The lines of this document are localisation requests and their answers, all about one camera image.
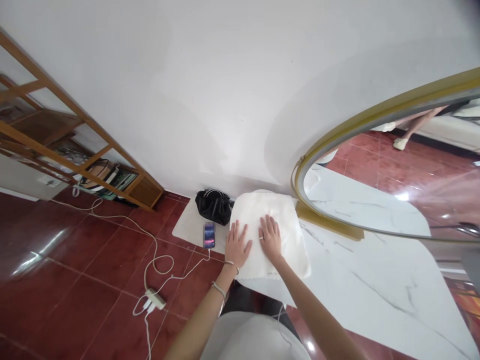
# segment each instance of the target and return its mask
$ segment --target person's left hand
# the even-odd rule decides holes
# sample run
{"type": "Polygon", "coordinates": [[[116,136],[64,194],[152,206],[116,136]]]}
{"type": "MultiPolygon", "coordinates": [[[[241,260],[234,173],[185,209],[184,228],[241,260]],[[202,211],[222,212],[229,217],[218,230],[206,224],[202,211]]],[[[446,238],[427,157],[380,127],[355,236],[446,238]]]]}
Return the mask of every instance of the person's left hand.
{"type": "Polygon", "coordinates": [[[252,248],[252,240],[249,240],[245,247],[248,226],[245,224],[240,236],[239,228],[240,223],[237,220],[231,225],[225,244],[225,261],[233,262],[237,268],[241,268],[245,264],[252,248]]]}

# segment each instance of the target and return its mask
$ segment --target reflected floor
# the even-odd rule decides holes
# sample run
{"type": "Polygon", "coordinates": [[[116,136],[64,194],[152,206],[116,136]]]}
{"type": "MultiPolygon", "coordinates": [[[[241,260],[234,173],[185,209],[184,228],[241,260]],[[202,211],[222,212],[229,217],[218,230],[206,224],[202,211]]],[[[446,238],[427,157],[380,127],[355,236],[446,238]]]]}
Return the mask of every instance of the reflected floor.
{"type": "MultiPolygon", "coordinates": [[[[430,226],[480,224],[480,168],[474,158],[442,151],[411,139],[404,151],[391,132],[368,131],[344,143],[327,168],[408,201],[430,226]]],[[[432,229],[435,237],[472,240],[454,229],[432,229]]]]}

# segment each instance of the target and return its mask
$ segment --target phone screen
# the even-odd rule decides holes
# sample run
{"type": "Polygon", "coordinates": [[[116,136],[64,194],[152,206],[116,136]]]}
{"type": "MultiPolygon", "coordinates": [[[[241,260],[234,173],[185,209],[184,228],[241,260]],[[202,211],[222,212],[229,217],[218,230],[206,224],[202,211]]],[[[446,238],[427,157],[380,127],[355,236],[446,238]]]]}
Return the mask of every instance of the phone screen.
{"type": "Polygon", "coordinates": [[[211,249],[215,247],[215,224],[206,222],[203,225],[203,248],[211,249]]]}

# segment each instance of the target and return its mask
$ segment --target black handbag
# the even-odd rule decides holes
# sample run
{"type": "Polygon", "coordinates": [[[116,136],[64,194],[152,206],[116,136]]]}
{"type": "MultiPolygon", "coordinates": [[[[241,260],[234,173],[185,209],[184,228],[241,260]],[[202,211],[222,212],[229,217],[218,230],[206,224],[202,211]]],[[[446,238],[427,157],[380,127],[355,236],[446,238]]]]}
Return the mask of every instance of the black handbag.
{"type": "Polygon", "coordinates": [[[230,198],[220,190],[199,191],[195,198],[198,213],[205,219],[220,225],[227,225],[232,215],[230,198]]]}

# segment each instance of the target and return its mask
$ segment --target wooden shelving unit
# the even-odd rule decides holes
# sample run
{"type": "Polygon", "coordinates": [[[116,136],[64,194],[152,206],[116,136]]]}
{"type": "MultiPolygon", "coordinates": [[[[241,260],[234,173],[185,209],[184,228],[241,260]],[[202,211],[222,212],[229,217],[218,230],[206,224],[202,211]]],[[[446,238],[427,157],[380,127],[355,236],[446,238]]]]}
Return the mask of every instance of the wooden shelving unit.
{"type": "Polygon", "coordinates": [[[28,159],[24,164],[71,185],[76,184],[72,174],[63,172],[39,160],[38,155],[48,157],[71,169],[74,174],[80,174],[131,203],[148,211],[153,211],[152,207],[164,192],[163,187],[2,31],[0,31],[0,46],[36,78],[34,81],[17,85],[7,76],[0,75],[0,83],[7,88],[5,91],[0,91],[0,103],[20,98],[34,110],[32,113],[9,123],[0,121],[0,154],[6,156],[12,156],[12,153],[17,154],[24,159],[28,159]],[[45,88],[49,89],[74,114],[43,108],[28,96],[29,93],[45,88]],[[91,153],[80,144],[75,143],[72,140],[75,135],[73,131],[82,124],[91,127],[105,140],[107,145],[100,151],[91,153]],[[72,142],[76,147],[82,148],[82,153],[89,156],[89,159],[80,166],[75,165],[55,151],[59,144],[72,142]],[[112,149],[116,150],[133,166],[120,165],[121,168],[138,174],[123,191],[87,171],[89,166],[112,149]]]}

